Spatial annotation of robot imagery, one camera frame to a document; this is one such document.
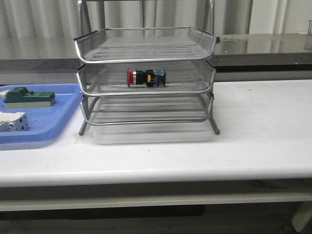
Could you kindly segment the grey stone counter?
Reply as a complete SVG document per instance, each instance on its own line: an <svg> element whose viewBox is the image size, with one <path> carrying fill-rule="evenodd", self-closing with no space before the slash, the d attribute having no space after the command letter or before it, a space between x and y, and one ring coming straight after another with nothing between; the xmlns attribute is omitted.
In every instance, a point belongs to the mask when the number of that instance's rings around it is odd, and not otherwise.
<svg viewBox="0 0 312 234"><path fill-rule="evenodd" d="M211 63L220 72L306 71L312 38L302 34L222 35ZM1 71L74 70L80 65L72 38L3 38Z"/></svg>

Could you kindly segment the green terminal block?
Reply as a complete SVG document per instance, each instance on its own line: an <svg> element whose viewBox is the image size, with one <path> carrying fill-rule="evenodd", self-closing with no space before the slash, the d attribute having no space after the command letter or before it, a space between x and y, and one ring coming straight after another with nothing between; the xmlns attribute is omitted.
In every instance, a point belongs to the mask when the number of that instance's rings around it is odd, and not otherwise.
<svg viewBox="0 0 312 234"><path fill-rule="evenodd" d="M54 92L29 91L26 87L16 87L5 94L6 108L49 107L56 101Z"/></svg>

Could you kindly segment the white table leg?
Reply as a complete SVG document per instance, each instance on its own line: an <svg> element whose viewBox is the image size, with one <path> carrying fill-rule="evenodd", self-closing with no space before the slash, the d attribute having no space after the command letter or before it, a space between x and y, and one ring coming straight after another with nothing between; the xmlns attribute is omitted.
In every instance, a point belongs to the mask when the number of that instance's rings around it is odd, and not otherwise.
<svg viewBox="0 0 312 234"><path fill-rule="evenodd" d="M312 202L305 201L301 204L298 211L293 216L291 223L295 231L302 232L312 218Z"/></svg>

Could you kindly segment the red emergency stop button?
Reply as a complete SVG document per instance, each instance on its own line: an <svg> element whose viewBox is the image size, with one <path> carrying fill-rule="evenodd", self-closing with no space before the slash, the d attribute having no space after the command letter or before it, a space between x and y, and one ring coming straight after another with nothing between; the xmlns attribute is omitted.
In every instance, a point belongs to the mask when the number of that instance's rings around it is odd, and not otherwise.
<svg viewBox="0 0 312 234"><path fill-rule="evenodd" d="M128 68L126 70L127 75L127 86L131 85L143 85L146 84L147 87L165 87L166 83L166 72L164 69L149 69L144 71L132 70Z"/></svg>

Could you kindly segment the blue plastic tray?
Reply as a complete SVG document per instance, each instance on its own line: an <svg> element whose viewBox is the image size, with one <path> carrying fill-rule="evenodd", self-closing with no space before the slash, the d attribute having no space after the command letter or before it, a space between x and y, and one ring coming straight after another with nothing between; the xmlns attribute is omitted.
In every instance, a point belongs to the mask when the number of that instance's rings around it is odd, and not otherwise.
<svg viewBox="0 0 312 234"><path fill-rule="evenodd" d="M82 101L82 93L76 83L5 85L0 90L5 91L15 87L26 87L34 92L54 92L56 101L50 107L5 108L1 99L0 110L2 112L25 112L29 125L26 131L1 132L1 144L43 142L57 137Z"/></svg>

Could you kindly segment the white circuit breaker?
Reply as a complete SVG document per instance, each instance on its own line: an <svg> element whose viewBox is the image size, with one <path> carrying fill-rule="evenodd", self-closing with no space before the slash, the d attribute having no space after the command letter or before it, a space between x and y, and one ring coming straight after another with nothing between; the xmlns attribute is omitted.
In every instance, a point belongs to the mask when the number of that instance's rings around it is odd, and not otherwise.
<svg viewBox="0 0 312 234"><path fill-rule="evenodd" d="M28 118L25 112L0 113L1 132L26 131L28 128L29 128Z"/></svg>

